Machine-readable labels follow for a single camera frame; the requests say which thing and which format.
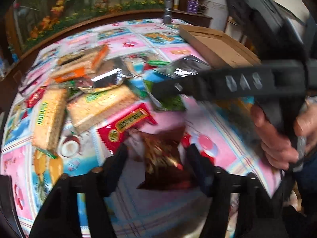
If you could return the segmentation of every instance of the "shiny brown wrapper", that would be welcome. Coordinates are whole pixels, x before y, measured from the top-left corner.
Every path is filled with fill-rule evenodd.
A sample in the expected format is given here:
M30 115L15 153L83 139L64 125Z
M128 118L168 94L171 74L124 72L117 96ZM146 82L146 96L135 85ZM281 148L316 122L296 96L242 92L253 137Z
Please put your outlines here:
M145 181L138 189L178 190L197 186L194 177L184 169L178 145L185 126L158 134L141 132L145 153Z

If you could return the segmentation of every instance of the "floral mural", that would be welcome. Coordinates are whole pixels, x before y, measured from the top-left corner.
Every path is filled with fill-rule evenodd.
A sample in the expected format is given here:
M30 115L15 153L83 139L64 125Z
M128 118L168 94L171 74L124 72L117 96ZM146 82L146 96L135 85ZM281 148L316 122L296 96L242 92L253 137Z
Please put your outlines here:
M25 52L72 25L105 14L164 8L163 0L16 0L16 31Z

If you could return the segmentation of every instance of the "tablecloth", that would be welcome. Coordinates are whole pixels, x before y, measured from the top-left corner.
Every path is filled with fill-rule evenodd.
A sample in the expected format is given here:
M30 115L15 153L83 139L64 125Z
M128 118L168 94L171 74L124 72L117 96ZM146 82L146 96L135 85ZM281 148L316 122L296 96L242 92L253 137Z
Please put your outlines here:
M146 51L165 61L174 61L189 54L203 60L201 55L179 36L179 24L186 23L173 19L171 24L164 25L162 19L147 19L89 29L41 50L34 62L39 64L39 67L28 73L28 77L38 74L38 71L45 72L47 67L53 67L57 58L62 55L100 44L110 47L106 59L124 55L134 64L144 63L142 53ZM143 78L147 77L153 77L151 70L143 74ZM46 78L44 74L30 89L36 90ZM51 175L54 173L47 165L40 172L36 173L34 170L35 149L31 146L31 136L39 103L34 108L26 108L25 99L17 94L5 124L0 173L12 176L16 211L21 226L28 235L43 201L52 188ZM186 131L194 137L193 142L198 147L204 147L206 153L215 158L217 166L238 175L254 172L270 195L278 187L279 173L269 166L261 150L256 149L256 144L251 142L253 139L250 137L254 133L243 130L246 129L248 119L241 116L235 116L234 119L216 105L197 103L190 97L183 97L186 112L154 112L151 104L147 100L145 102L158 125L145 125L142 131L156 133L185 123ZM65 155L65 141L74 136L71 120L66 118L57 148L65 173L70 176L85 174L93 167L102 165L105 158L110 156L96 131L98 127L107 124L108 120L77 136L76 146L72 148L73 153ZM204 139L213 144L212 149L206 144L200 144L200 140ZM153 237L162 234L166 234L165 237L175 237L175 233L170 231L177 226L196 223L198 219L203 221L210 199L206 198L199 188L168 192L136 189L144 180L144 176L143 163L128 160L116 191L106 198L118 237ZM237 198L237 195L232 196L231 216L236 214ZM90 237L85 197L82 194L78 194L78 210L82 235ZM231 237L234 221L229 223L228 230L227 236Z

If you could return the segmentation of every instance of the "cardboard box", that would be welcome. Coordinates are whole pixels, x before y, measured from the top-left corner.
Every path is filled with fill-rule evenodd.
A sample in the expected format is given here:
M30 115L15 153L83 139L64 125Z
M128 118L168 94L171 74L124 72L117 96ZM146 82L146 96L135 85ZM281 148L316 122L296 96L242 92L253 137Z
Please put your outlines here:
M180 36L214 68L220 68L227 64L231 67L237 67L261 63L253 52L222 31L180 25Z

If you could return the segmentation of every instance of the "human hand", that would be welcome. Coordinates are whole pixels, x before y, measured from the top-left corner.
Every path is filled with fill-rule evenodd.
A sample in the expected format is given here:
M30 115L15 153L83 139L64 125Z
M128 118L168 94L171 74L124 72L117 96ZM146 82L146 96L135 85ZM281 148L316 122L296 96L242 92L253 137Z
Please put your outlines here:
M261 138L261 147L269 163L278 169L287 170L289 163L298 161L298 152L291 146L289 138L278 133L275 127L266 119L262 109L253 105L250 111L256 126L256 132ZM307 137L306 153L317 144L317 105L310 105L307 111L296 118L294 123L296 136Z

